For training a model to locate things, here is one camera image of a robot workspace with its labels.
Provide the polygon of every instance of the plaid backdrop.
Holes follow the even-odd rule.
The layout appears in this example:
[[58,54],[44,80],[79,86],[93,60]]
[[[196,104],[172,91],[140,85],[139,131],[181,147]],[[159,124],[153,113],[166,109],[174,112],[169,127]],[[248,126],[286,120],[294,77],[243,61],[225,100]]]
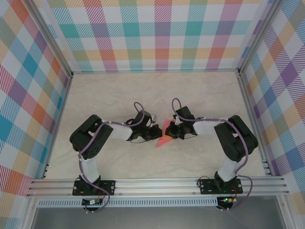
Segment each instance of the plaid backdrop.
[[305,224],[305,0],[286,0],[244,77],[277,175]]
[[[249,31],[251,22],[260,16],[256,10],[266,3],[48,0],[50,16],[40,0],[35,2],[71,67],[82,72],[235,69],[246,34],[253,32]],[[60,31],[55,31],[54,24]]]
[[0,229],[16,228],[53,138],[68,77],[21,0],[0,0]]

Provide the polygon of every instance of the marble table surface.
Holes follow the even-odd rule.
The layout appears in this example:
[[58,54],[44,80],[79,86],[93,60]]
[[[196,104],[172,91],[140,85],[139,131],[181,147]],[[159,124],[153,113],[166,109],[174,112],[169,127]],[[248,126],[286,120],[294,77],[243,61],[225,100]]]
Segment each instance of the marble table surface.
[[[134,118],[134,101],[156,114],[162,127],[172,118],[171,102],[178,97],[195,117],[239,115],[250,126],[234,72],[103,73],[75,75],[52,152],[46,178],[76,178],[77,153],[69,137],[90,115],[124,122]],[[97,156],[103,178],[214,176],[225,155],[216,135],[173,140],[156,147],[109,139]],[[240,174],[264,176],[256,149]]]

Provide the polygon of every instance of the black mounting plate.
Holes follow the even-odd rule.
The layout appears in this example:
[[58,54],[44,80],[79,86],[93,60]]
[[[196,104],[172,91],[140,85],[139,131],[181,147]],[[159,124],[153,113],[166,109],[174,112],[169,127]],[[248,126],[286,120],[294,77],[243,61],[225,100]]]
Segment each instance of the black mounting plate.
[[200,194],[207,195],[207,194],[235,194],[235,190],[237,194],[243,193],[243,187],[240,179],[234,179],[232,185],[222,192],[219,191],[218,187],[216,186],[214,179],[200,179],[198,182],[200,187]]
[[[115,190],[115,180],[101,180],[99,187],[105,189],[110,196],[114,195]],[[76,180],[74,182],[74,188],[72,195],[73,196],[98,196],[99,190],[97,188],[94,189],[87,189],[80,180]]]

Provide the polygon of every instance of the red triangle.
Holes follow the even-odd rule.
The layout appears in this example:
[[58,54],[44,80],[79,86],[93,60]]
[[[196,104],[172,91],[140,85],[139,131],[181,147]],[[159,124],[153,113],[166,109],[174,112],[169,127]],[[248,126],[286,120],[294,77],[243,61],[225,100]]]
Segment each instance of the red triangle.
[[159,141],[157,143],[157,147],[163,146],[164,144],[173,140],[173,138],[165,135],[165,130],[170,125],[171,121],[172,120],[168,119],[168,118],[164,121],[164,125],[162,127],[163,136],[159,138]]

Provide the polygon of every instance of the purple cable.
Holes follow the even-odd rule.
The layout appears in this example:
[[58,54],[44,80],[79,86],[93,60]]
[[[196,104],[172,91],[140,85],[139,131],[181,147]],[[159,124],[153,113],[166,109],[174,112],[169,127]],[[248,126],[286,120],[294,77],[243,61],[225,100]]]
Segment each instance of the purple cable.
[[[180,105],[180,108],[182,107],[180,100],[179,100],[178,98],[174,98],[174,99],[172,100],[172,109],[173,109],[175,115],[176,115],[178,118],[180,118],[181,120],[190,121],[190,122],[202,122],[202,121],[217,122],[217,121],[220,121],[220,122],[225,122],[225,123],[229,124],[229,125],[233,128],[233,130],[237,133],[237,135],[239,136],[240,140],[241,140],[242,143],[243,143],[244,150],[245,150],[245,156],[246,156],[246,158],[245,158],[243,164],[240,165],[240,166],[235,170],[235,173],[237,174],[237,172],[238,172],[242,167],[244,167],[244,166],[247,164],[247,162],[248,162],[248,157],[249,157],[249,151],[248,151],[247,144],[246,144],[246,142],[244,141],[244,138],[243,138],[242,134],[238,131],[238,129],[234,126],[234,124],[231,123],[231,122],[229,122],[229,121],[226,120],[226,119],[221,119],[221,118],[220,118],[220,119],[219,119],[219,118],[204,118],[204,119],[187,119],[187,118],[183,118],[183,117],[181,117],[180,115],[178,115],[178,113],[177,113],[176,110],[175,110],[175,107],[174,107],[174,105],[173,105],[173,103],[175,102],[175,100],[178,101],[178,103],[179,103],[179,105]],[[237,208],[238,206],[240,206],[242,203],[244,203],[244,201],[245,201],[246,199],[248,199],[248,197],[249,197],[249,195],[250,195],[250,193],[251,193],[251,191],[252,191],[252,188],[253,188],[253,181],[252,181],[252,179],[251,179],[250,177],[248,177],[248,176],[242,176],[242,175],[238,175],[238,176],[239,176],[239,177],[248,178],[248,179],[250,180],[251,185],[250,185],[250,189],[249,189],[248,194],[247,194],[246,197],[242,200],[242,202],[240,202],[239,205],[232,207],[231,209],[235,209],[235,208]]]
[[110,123],[111,123],[111,124],[123,125],[123,126],[128,126],[128,127],[133,127],[133,126],[136,126],[136,125],[140,124],[140,123],[144,120],[145,110],[144,110],[144,107],[142,106],[141,103],[139,103],[139,102],[134,102],[133,105],[134,105],[135,109],[136,109],[138,112],[139,112],[139,110],[138,110],[138,108],[136,107],[136,104],[140,105],[140,107],[142,108],[142,111],[143,111],[142,118],[141,118],[141,120],[140,120],[139,122],[137,122],[137,123],[135,123],[135,124],[132,124],[132,125],[127,125],[127,124],[118,123],[118,122],[108,122],[108,121],[102,123],[102,124],[97,128],[97,130],[95,131],[95,133],[94,133],[93,137],[91,138],[91,140],[89,141],[89,143],[85,146],[84,149],[82,149],[82,151],[80,151],[80,152],[78,153],[79,167],[80,167],[81,174],[83,175],[82,178],[83,178],[89,185],[91,185],[92,187],[97,188],[98,190],[104,192],[104,193],[107,194],[107,196],[108,196],[107,202],[106,202],[103,206],[101,206],[99,209],[97,209],[96,211],[89,211],[89,210],[87,209],[87,206],[85,206],[86,213],[96,213],[96,212],[99,212],[99,211],[101,211],[102,209],[104,209],[104,208],[106,207],[106,205],[107,205],[107,204],[109,203],[109,201],[110,201],[110,194],[109,194],[105,189],[103,189],[103,188],[101,188],[101,187],[98,187],[98,186],[94,185],[93,183],[91,183],[91,182],[87,179],[87,177],[84,175],[84,171],[83,171],[83,168],[82,168],[82,165],[81,165],[81,155],[89,148],[89,146],[90,146],[90,145],[92,144],[92,142],[95,140],[97,134],[99,133],[99,131],[101,130],[101,128],[102,128],[105,124],[110,124]]

